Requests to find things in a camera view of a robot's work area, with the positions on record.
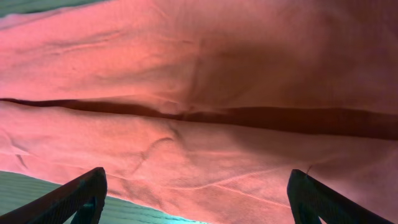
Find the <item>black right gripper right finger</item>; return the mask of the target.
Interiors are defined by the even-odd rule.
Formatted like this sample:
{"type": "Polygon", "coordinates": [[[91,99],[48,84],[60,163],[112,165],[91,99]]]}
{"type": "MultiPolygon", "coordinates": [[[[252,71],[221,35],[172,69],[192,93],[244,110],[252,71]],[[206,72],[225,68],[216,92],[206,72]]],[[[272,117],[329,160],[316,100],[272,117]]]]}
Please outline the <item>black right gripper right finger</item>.
{"type": "Polygon", "coordinates": [[[298,169],[290,173],[287,195],[295,224],[392,224],[298,169]]]}

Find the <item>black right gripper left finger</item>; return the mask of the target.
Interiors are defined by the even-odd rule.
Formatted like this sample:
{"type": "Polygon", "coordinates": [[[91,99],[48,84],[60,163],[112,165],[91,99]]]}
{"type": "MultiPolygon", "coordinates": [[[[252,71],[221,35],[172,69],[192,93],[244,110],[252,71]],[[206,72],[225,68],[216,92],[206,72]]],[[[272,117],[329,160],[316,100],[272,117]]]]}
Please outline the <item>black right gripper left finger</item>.
{"type": "Polygon", "coordinates": [[[98,224],[107,194],[106,174],[97,167],[50,193],[1,215],[1,224],[98,224]]]}

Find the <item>orange red t-shirt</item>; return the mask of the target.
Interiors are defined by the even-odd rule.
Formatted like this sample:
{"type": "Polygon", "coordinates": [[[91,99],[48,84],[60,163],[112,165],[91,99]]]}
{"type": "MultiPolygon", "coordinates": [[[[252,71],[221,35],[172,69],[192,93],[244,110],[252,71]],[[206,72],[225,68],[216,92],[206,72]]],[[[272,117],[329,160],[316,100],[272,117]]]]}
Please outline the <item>orange red t-shirt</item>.
{"type": "Polygon", "coordinates": [[[292,223],[292,169],[397,221],[397,2],[1,2],[1,169],[292,223]]]}

